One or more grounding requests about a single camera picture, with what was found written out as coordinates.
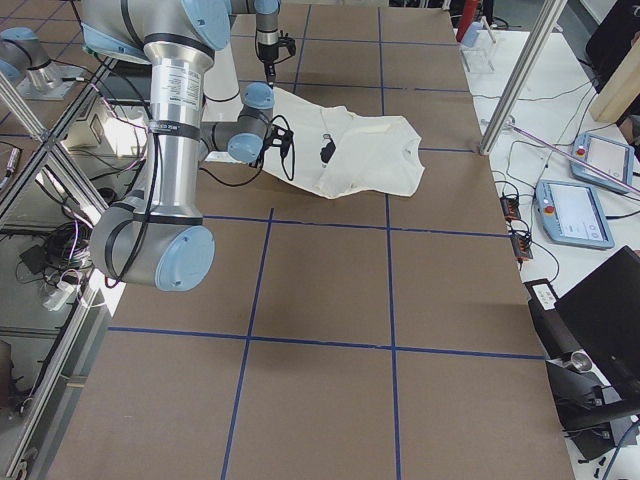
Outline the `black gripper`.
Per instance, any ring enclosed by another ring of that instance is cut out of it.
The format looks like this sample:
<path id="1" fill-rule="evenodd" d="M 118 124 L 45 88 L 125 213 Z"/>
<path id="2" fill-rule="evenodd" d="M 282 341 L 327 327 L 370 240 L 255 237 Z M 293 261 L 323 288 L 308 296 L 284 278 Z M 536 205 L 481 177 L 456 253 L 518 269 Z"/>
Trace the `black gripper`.
<path id="1" fill-rule="evenodd" d="M 297 47 L 293 37 L 280 31 L 256 31 L 256 53 L 264 64 L 266 83 L 270 88 L 275 85 L 275 64 L 296 55 Z"/>
<path id="2" fill-rule="evenodd" d="M 276 124 L 276 119 L 273 119 L 269 123 L 266 137 L 263 139 L 262 148 L 259 154 L 260 163 L 264 161 L 264 157 L 268 149 L 277 147 L 279 149 L 281 164 L 284 164 L 291 147 L 294 145 L 294 132 L 287 119 L 283 119 L 283 122 L 284 126 Z"/>

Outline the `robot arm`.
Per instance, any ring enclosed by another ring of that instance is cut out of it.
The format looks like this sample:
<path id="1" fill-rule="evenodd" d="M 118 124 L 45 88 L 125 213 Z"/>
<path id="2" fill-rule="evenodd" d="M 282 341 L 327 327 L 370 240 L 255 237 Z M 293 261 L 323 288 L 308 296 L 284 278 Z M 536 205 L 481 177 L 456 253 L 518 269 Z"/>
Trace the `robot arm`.
<path id="1" fill-rule="evenodd" d="M 254 49 L 262 63 L 265 80 L 273 88 L 276 66 L 296 55 L 295 39 L 279 28 L 281 2 L 277 0 L 231 0 L 227 1 L 231 24 L 238 15 L 252 14 L 255 17 Z"/>
<path id="2" fill-rule="evenodd" d="M 86 46 L 151 69 L 147 158 L 141 178 L 100 217 L 90 238 L 95 267 L 108 281 L 188 291 L 207 275 L 213 234 L 195 204 L 200 164 L 213 151 L 261 166 L 278 148 L 287 174 L 294 134 L 274 113 L 279 52 L 296 50 L 278 26 L 276 1 L 87 1 Z M 234 18 L 255 18 L 255 48 L 266 78 L 247 86 L 232 122 L 207 122 L 205 76 L 230 41 Z"/>

